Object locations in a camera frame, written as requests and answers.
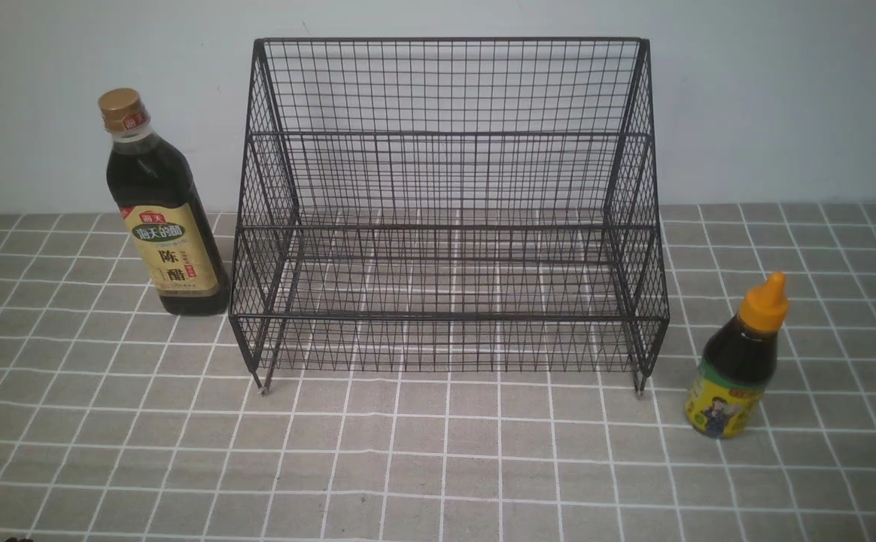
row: dark liquid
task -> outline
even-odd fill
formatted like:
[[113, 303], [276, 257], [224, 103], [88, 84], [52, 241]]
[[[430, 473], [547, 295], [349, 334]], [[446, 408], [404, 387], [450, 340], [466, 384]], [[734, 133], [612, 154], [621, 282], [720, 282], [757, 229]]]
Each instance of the dark liquid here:
[[734, 316], [709, 339], [703, 357], [734, 384], [764, 385], [776, 371], [777, 335], [752, 330]]
[[176, 209], [190, 203], [201, 241], [221, 287], [207, 297], [160, 295], [160, 302], [171, 315], [219, 315], [224, 312], [227, 309], [230, 282], [217, 244], [214, 243], [214, 233], [207, 221], [204, 206], [201, 206], [197, 196], [187, 158], [157, 134], [132, 143], [115, 141], [111, 159], [107, 163], [107, 185], [120, 207], [162, 206]]

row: wire rack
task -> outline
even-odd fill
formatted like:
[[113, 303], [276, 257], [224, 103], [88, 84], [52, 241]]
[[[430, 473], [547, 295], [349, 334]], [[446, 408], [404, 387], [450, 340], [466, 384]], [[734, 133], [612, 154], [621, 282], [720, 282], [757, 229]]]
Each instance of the wire rack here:
[[637, 38], [255, 41], [230, 320], [258, 387], [616, 370], [641, 391], [669, 317], [650, 69]]

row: plastic bottle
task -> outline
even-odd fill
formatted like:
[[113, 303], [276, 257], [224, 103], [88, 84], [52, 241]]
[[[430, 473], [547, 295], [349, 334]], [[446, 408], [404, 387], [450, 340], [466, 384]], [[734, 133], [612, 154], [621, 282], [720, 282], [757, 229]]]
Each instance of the plastic bottle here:
[[776, 371], [776, 339], [789, 311], [785, 288], [786, 275], [770, 275], [706, 342], [686, 401], [686, 418], [703, 435], [734, 437], [748, 425]]

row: small bottle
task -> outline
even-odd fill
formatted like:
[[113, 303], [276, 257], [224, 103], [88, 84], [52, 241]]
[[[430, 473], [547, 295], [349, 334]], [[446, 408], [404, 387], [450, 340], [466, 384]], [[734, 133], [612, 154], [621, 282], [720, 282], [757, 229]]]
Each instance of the small bottle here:
[[229, 282], [187, 159], [150, 127], [133, 89], [97, 102], [114, 137], [107, 185], [171, 315], [219, 315]]
[[786, 275], [770, 275], [706, 342], [686, 401], [686, 418], [703, 435], [740, 434], [759, 405], [776, 371], [776, 336], [789, 311], [785, 287]]

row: vinegar bottle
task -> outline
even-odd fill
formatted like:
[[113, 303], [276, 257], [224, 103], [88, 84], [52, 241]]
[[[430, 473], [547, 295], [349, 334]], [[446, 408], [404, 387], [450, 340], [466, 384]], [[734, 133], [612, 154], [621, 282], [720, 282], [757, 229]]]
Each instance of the vinegar bottle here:
[[107, 185], [163, 308], [219, 315], [229, 281], [187, 159], [152, 130], [136, 90], [111, 90], [97, 104], [114, 138]]

